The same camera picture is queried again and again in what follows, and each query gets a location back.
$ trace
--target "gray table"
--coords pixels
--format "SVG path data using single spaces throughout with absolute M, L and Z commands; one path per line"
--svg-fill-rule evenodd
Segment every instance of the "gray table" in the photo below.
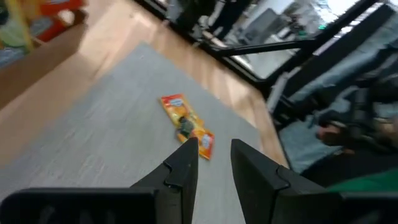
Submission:
M 200 158 L 193 223 L 244 223 L 230 144 L 257 148 L 257 130 L 146 44 L 0 170 L 0 197 L 26 187 L 129 187 L 180 145 L 159 103 L 184 93 L 215 134 L 213 157 Z

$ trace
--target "floor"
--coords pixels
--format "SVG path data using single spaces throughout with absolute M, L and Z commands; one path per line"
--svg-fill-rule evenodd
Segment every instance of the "floor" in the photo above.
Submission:
M 256 127 L 261 134 L 262 152 L 287 166 L 266 104 L 257 90 L 136 3 L 88 2 L 88 32 L 78 53 L 0 111 L 0 165 L 21 153 L 23 145 L 144 41 Z

